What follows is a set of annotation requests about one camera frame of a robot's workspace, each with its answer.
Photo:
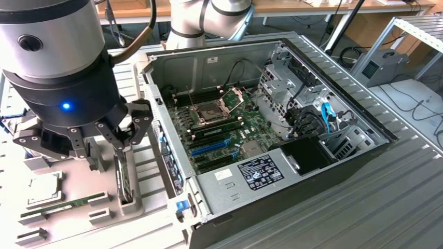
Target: blue led light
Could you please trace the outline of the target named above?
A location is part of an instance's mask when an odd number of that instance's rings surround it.
[[[72,106],[71,106],[70,103],[63,103],[63,104],[62,104],[62,108],[63,108],[64,110],[71,110]]]

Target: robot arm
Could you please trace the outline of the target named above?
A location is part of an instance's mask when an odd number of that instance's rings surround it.
[[[151,124],[150,103],[127,103],[112,67],[150,36],[151,23],[115,57],[104,46],[91,0],[2,0],[0,67],[35,117],[15,128],[14,141],[56,158],[88,158],[87,138],[103,135],[116,151],[139,144]],[[131,115],[127,130],[119,124]]]
[[[251,0],[171,0],[171,33],[166,48],[206,45],[205,33],[242,40],[253,20]]]

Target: wooden desk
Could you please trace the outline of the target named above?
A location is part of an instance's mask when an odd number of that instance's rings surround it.
[[[151,16],[150,5],[148,8],[135,8],[131,6],[134,3],[127,0],[111,0],[114,5],[120,6],[120,9],[114,7],[115,16],[120,24],[124,23],[140,23],[148,22]],[[330,15],[337,11],[337,6],[330,4],[322,4],[315,8],[301,0],[254,0],[255,5],[255,17],[281,17],[281,16],[310,16],[310,15]],[[435,4],[429,0],[419,0],[422,9],[427,10]],[[158,17],[159,21],[171,20],[171,4],[170,0],[156,0],[158,4]],[[341,6],[338,14],[349,14],[357,5],[357,0],[351,4]],[[99,16],[104,18],[103,4],[98,6]],[[378,13],[378,12],[409,12],[411,10],[409,5],[387,6],[379,3],[377,0],[366,0],[359,13]]]
[[[126,23],[147,23],[150,21],[151,9],[148,8],[135,8],[131,6],[138,6],[138,3],[143,0],[111,0],[114,6],[123,9],[115,9],[115,16],[119,24]],[[425,15],[430,8],[435,5],[430,0],[418,0],[421,4],[417,6],[417,15]],[[314,16],[314,15],[333,15],[337,12],[338,6],[330,4],[322,4],[319,7],[313,7],[306,2],[301,0],[254,0],[255,13],[254,17],[266,17],[265,24],[269,17],[285,17],[285,16]],[[350,13],[357,6],[358,0],[354,0],[351,4],[345,4],[341,6],[338,14],[343,15],[342,20],[337,23],[338,28],[333,33],[333,37],[326,46],[329,49],[343,29]],[[158,22],[166,22],[171,20],[171,4],[170,0],[156,0],[158,4]],[[361,46],[371,46],[377,38],[379,37],[386,25],[389,24],[394,16],[406,16],[411,14],[410,5],[383,5],[377,0],[366,0],[359,13],[370,15],[357,15],[355,20],[346,32],[346,35],[357,41]],[[104,12],[99,11],[102,24],[107,24],[104,20]]]

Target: aluminum profile table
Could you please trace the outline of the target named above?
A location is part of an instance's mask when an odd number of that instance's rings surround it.
[[[443,245],[443,159],[402,117],[354,80],[325,52],[294,32],[258,35],[246,41],[289,38],[401,138],[390,151],[373,160],[341,185],[267,219],[213,248],[438,248]],[[225,40],[211,44],[226,43]],[[142,52],[161,50],[144,47]],[[131,65],[115,68],[122,94],[136,98]],[[0,143],[7,151],[10,141]],[[146,214],[138,219],[80,234],[44,246],[50,248],[185,249],[186,240],[167,210],[167,193],[148,139],[135,147]],[[0,157],[2,172],[10,155]],[[11,247],[0,240],[2,248]]]
[[[417,39],[430,45],[439,52],[438,55],[433,58],[433,60],[427,63],[422,71],[417,74],[417,79],[422,77],[433,64],[441,58],[443,53],[443,17],[439,15],[394,17],[389,25],[386,26],[382,35],[375,41],[370,51],[367,52],[367,55],[362,58],[362,60],[359,60],[358,64],[353,68],[351,74],[354,76],[359,75],[363,72],[363,69],[369,64],[373,55],[379,50],[386,38],[391,35],[391,31],[395,27],[413,35]],[[405,37],[398,39],[398,41],[391,46],[393,49],[399,46],[403,39]]]

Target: blue pcie slot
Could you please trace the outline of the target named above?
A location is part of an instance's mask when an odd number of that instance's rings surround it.
[[[191,156],[198,156],[203,153],[207,153],[210,151],[214,151],[217,149],[222,149],[230,146],[231,138],[226,139],[223,142],[219,142],[217,144],[211,144],[207,147],[203,147],[201,149],[197,149],[191,152]]]

